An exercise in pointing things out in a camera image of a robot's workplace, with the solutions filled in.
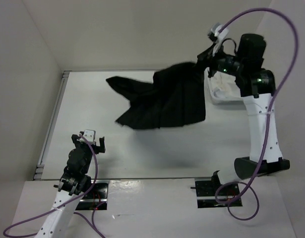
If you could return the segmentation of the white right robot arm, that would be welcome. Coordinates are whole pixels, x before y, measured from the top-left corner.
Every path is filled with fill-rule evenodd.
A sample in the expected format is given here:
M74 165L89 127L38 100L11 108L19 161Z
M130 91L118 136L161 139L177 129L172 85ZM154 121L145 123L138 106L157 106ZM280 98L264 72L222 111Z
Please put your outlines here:
M213 45L198 55L197 65L208 66L208 77L222 72L235 77L249 121L250 155L236 158L233 168L214 172L211 190L216 195L228 189L228 183L265 176L290 168L278 143L275 111L270 105L275 96L274 74L262 68L266 41L263 36L243 34L234 54L224 52L228 38L223 33L210 33Z

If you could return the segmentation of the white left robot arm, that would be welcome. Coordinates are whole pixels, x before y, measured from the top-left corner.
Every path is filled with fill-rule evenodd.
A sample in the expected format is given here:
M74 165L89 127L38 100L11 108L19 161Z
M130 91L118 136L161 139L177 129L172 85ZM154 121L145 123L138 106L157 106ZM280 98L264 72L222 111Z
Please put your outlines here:
M68 224L82 198L91 195L94 183L87 174L94 155L105 153L105 138L95 141L96 131L85 130L71 139L75 148L68 154L63 175L55 188L56 198L52 209L42 227L35 235L37 238L62 238Z

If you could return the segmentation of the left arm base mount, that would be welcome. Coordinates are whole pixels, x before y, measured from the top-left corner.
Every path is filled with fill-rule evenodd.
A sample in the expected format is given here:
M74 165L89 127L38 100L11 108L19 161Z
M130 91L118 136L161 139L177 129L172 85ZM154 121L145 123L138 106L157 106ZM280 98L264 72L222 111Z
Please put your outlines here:
M99 180L79 202L76 211L106 210L108 202L109 181Z

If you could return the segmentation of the black pleated skirt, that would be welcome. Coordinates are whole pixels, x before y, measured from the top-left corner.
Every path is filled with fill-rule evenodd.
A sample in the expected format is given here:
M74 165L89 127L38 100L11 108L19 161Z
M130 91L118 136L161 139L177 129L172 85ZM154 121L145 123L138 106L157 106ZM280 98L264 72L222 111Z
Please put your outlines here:
M108 85L129 101L116 123L134 130L183 127L206 118L206 66L182 62L156 71L151 83L113 76Z

